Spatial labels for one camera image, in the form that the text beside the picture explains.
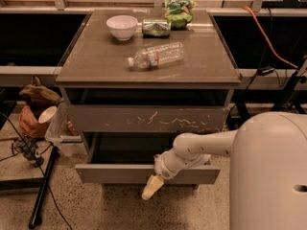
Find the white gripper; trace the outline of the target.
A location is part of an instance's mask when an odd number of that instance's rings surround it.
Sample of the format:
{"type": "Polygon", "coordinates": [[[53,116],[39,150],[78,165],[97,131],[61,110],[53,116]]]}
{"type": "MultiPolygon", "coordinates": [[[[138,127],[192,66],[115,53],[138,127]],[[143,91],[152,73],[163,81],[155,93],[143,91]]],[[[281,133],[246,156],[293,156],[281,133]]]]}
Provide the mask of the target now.
{"type": "Polygon", "coordinates": [[[210,155],[179,154],[175,149],[170,149],[161,154],[155,154],[153,159],[154,171],[157,175],[150,176],[142,193],[144,200],[150,199],[164,185],[164,180],[175,178],[182,170],[204,165],[210,160],[210,155]]]}

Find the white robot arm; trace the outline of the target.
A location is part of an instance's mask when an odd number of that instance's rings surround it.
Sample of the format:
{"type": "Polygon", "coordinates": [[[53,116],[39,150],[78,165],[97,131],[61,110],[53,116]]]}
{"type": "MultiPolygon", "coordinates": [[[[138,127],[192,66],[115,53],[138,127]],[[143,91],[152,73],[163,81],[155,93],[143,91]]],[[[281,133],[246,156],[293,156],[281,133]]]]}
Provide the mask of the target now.
{"type": "Polygon", "coordinates": [[[307,230],[307,115],[266,112],[237,130],[180,134],[154,158],[142,198],[212,155],[230,159],[230,230],[307,230]]]}

